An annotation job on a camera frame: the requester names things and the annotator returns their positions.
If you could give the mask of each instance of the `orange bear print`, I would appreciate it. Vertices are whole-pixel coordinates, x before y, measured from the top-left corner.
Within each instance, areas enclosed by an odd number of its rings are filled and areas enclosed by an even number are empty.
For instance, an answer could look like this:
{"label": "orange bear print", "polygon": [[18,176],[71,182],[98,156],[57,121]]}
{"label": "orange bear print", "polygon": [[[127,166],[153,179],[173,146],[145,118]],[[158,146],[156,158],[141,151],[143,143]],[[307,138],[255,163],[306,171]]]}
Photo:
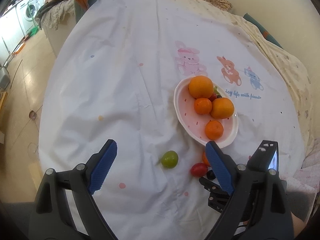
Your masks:
{"label": "orange bear print", "polygon": [[221,72],[225,80],[227,80],[230,84],[233,82],[237,85],[241,85],[241,78],[239,76],[239,72],[235,70],[235,64],[231,60],[227,60],[225,57],[217,57],[217,59],[223,65]]}

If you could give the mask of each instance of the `cartoon print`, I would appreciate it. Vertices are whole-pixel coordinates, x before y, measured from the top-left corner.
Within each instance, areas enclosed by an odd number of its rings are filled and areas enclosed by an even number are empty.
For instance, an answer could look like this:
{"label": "cartoon print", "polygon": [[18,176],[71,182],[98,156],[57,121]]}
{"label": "cartoon print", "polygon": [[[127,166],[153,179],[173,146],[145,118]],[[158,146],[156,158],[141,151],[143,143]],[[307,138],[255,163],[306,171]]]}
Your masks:
{"label": "cartoon print", "polygon": [[255,90],[258,88],[263,90],[263,86],[260,84],[260,78],[251,70],[250,67],[244,69],[244,74],[250,77],[250,83]]}
{"label": "cartoon print", "polygon": [[233,62],[230,60],[226,60],[225,57],[217,57],[217,59],[223,65],[221,72],[224,79],[227,80],[230,84],[234,82],[237,86],[241,86],[241,78],[239,76],[239,72],[235,70],[235,64],[233,64]]}
{"label": "cartoon print", "polygon": [[207,77],[207,67],[199,63],[200,59],[197,56],[200,51],[193,48],[187,48],[181,41],[176,41],[175,44],[178,48],[179,57],[175,57],[175,59],[179,72],[185,76],[193,74],[195,76],[203,75]]}

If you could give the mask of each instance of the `tangerine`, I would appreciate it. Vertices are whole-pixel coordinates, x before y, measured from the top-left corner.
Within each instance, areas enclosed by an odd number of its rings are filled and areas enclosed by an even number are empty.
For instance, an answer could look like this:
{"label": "tangerine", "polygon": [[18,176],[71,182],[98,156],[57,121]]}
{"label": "tangerine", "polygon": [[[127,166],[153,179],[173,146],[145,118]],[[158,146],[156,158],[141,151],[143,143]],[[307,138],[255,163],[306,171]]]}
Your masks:
{"label": "tangerine", "polygon": [[194,107],[197,114],[209,114],[212,110],[212,103],[208,98],[198,98]]}
{"label": "tangerine", "polygon": [[189,93],[194,98],[209,98],[213,91],[213,83],[208,77],[196,76],[190,80]]}
{"label": "tangerine", "polygon": [[210,163],[209,163],[209,161],[208,161],[208,159],[207,159],[207,156],[205,155],[205,152],[202,153],[202,162],[203,162],[205,165],[207,165],[208,167],[211,166]]}
{"label": "tangerine", "polygon": [[217,121],[213,120],[207,123],[207,125],[204,128],[205,135],[210,140],[217,140],[219,139],[223,134],[223,126],[222,124]]}
{"label": "tangerine", "polygon": [[212,102],[211,116],[214,119],[225,119],[233,115],[235,107],[229,98],[217,98]]}

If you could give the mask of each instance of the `white bowl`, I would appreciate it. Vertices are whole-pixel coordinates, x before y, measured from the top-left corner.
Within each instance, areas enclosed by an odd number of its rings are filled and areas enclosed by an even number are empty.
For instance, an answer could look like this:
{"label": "white bowl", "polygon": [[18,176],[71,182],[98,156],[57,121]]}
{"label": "white bowl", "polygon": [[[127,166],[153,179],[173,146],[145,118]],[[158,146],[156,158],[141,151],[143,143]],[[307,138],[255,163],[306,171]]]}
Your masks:
{"label": "white bowl", "polygon": [[[173,104],[179,122],[187,133],[202,145],[206,145],[210,139],[205,135],[204,127],[214,118],[210,114],[197,114],[194,110],[195,99],[189,93],[189,83],[193,77],[188,77],[180,81],[174,90]],[[229,95],[217,84],[217,91],[222,97],[230,98]],[[228,119],[218,120],[223,125],[223,135],[215,142],[220,148],[230,145],[238,133],[238,115],[235,109],[233,115]]]}

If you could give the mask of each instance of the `blue bear print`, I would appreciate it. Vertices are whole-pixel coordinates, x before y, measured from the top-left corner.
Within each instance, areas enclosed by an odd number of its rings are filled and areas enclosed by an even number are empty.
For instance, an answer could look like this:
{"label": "blue bear print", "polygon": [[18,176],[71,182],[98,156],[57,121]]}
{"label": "blue bear print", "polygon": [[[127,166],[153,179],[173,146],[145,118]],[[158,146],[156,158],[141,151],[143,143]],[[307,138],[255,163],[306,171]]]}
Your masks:
{"label": "blue bear print", "polygon": [[260,90],[263,90],[263,86],[260,84],[260,78],[256,73],[254,73],[250,67],[244,69],[244,74],[248,77],[250,77],[250,83],[252,87],[257,90],[258,88]]}

